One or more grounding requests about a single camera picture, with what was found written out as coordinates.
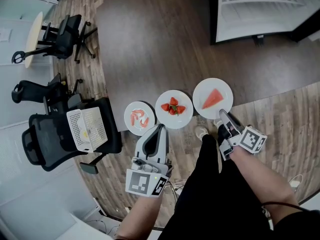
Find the dark brown tabletop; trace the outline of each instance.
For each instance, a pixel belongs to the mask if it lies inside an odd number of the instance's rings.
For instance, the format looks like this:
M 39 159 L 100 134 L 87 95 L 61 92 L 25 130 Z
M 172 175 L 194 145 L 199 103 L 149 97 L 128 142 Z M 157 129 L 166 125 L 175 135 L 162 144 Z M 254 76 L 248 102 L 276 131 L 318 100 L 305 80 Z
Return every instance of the dark brown tabletop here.
M 210 46 L 189 0 L 107 0 L 97 9 L 100 59 L 118 131 L 128 104 L 154 106 L 167 90 L 192 96 L 203 79 L 227 82 L 239 105 L 320 80 L 314 44 L 270 37 Z

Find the white marker cube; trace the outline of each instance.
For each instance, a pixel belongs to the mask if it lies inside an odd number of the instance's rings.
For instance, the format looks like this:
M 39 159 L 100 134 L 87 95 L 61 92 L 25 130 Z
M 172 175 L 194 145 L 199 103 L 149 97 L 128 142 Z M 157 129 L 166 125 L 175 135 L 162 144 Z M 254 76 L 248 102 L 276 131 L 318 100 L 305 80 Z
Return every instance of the white marker cube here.
M 267 136 L 251 126 L 246 126 L 238 141 L 238 145 L 252 154 L 259 153 Z

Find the round table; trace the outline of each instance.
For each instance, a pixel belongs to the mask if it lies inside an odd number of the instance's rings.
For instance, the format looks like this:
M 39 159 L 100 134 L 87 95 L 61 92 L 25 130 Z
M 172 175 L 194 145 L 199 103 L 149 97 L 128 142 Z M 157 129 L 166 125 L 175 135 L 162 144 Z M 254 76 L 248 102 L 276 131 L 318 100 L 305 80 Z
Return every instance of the round table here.
M 25 52 L 31 52 L 31 51 L 34 51 L 37 48 L 38 38 L 39 38 L 40 30 L 41 30 L 41 27 L 42 27 L 43 19 L 44 19 L 44 14 L 41 11 L 37 15 L 37 17 L 35 18 L 32 26 L 31 26 L 31 29 L 30 29 L 30 32 L 29 32 L 29 35 L 28 35 L 28 39 L 27 39 L 26 45 L 25 45 Z M 26 68 L 30 67 L 30 64 L 31 64 L 33 58 L 34 58 L 33 55 L 25 58 L 24 66 Z

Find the black sleeve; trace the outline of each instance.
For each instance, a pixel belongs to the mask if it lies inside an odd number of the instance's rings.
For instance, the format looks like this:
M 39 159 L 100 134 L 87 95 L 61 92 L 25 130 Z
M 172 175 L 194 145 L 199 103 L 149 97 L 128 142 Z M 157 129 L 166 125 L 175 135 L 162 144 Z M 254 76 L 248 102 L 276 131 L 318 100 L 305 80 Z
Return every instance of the black sleeve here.
M 301 211 L 288 215 L 278 222 L 274 227 L 276 235 L 285 235 L 286 237 L 296 237 L 302 233 L 306 236 L 319 233 L 320 211 Z

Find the forearm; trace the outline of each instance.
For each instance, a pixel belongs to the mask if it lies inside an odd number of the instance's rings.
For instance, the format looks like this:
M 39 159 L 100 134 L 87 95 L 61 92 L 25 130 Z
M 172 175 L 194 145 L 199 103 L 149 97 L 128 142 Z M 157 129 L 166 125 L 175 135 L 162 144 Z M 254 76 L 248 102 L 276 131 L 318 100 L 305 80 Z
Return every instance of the forearm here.
M 162 199 L 163 193 L 159 197 L 140 196 L 122 221 L 115 239 L 147 239 L 157 220 Z
M 234 161 L 240 173 L 260 200 L 266 202 L 282 202 L 298 206 L 295 193 L 287 180 L 277 172 L 265 166 L 255 156 L 248 154 L 241 147 L 235 147 L 230 158 Z M 268 205 L 274 224 L 289 214 L 298 212 L 295 208 L 281 205 Z

